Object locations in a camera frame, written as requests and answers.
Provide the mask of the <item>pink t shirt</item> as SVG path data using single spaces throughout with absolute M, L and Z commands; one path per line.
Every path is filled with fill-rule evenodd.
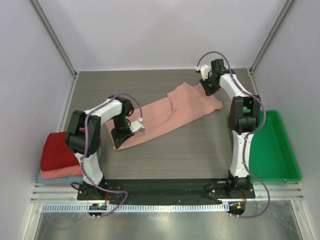
M 192 86 L 184 82 L 167 97 L 143 106 L 142 110 L 134 110 L 127 119 L 133 122 L 142 117 L 145 130 L 135 132 L 118 149 L 143 144 L 222 108 L 219 100 L 206 95 L 200 83 Z

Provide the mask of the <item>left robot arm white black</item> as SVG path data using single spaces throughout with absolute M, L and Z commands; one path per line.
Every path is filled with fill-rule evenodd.
M 111 137 L 118 149 L 135 134 L 132 124 L 127 120 L 133 112 L 131 100 L 114 95 L 91 110 L 73 111 L 65 144 L 76 156 L 83 175 L 83 181 L 78 187 L 78 200 L 101 200 L 106 196 L 106 180 L 98 160 L 101 126 L 109 120 L 113 121 Z

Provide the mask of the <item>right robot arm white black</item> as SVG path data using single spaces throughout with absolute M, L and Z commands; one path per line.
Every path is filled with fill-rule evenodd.
M 254 198 L 251 174 L 249 173 L 250 148 L 254 131 L 260 124 L 260 97 L 249 93 L 239 82 L 233 70 L 225 67 L 223 59 L 211 65 L 197 65 L 200 83 L 207 96 L 223 89 L 231 99 L 228 127 L 233 135 L 233 154 L 228 176 L 213 180 L 206 187 L 213 200 L 239 199 L 248 194 Z

